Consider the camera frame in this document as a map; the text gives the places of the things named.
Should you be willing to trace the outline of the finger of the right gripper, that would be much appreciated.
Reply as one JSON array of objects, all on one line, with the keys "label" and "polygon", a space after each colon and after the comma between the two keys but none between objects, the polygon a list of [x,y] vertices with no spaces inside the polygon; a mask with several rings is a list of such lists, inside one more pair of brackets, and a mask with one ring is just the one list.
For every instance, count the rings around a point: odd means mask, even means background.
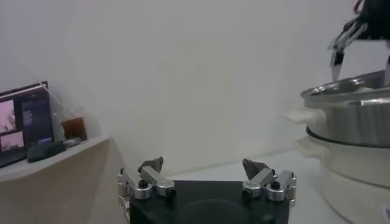
[{"label": "finger of the right gripper", "polygon": [[344,61],[344,50],[366,30],[367,24],[359,18],[354,18],[344,24],[341,33],[330,43],[328,49],[332,52],[330,69],[333,82],[339,79]]},{"label": "finger of the right gripper", "polygon": [[386,61],[385,73],[383,76],[383,85],[389,86],[389,83],[390,83],[390,55],[388,56],[388,59]]}]

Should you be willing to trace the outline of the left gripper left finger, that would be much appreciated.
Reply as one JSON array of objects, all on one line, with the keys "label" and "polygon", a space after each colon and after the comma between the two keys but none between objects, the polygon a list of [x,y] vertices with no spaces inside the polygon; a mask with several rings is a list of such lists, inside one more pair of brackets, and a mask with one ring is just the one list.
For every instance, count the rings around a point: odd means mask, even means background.
[{"label": "left gripper left finger", "polygon": [[175,182],[160,173],[163,163],[164,159],[160,156],[142,162],[137,170],[120,168],[117,175],[118,197],[123,201],[129,200],[130,197],[148,200],[153,192],[165,199],[175,197]]}]

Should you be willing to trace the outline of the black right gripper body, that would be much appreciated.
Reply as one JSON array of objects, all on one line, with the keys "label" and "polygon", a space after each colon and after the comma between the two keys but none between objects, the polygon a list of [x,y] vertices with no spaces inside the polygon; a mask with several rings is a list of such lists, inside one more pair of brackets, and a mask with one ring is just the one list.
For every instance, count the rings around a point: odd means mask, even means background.
[{"label": "black right gripper body", "polygon": [[389,39],[389,0],[358,0],[355,13],[359,22],[367,24],[358,40]]}]

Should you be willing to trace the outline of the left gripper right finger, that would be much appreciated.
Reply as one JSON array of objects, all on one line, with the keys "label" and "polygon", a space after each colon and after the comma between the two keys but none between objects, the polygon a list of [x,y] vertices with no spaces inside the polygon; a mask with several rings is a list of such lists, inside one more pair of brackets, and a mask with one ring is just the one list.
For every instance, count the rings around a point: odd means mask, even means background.
[{"label": "left gripper right finger", "polygon": [[296,201],[296,176],[293,172],[283,170],[276,173],[265,163],[246,158],[242,164],[248,177],[242,183],[244,201],[252,201],[263,195],[270,201]]}]

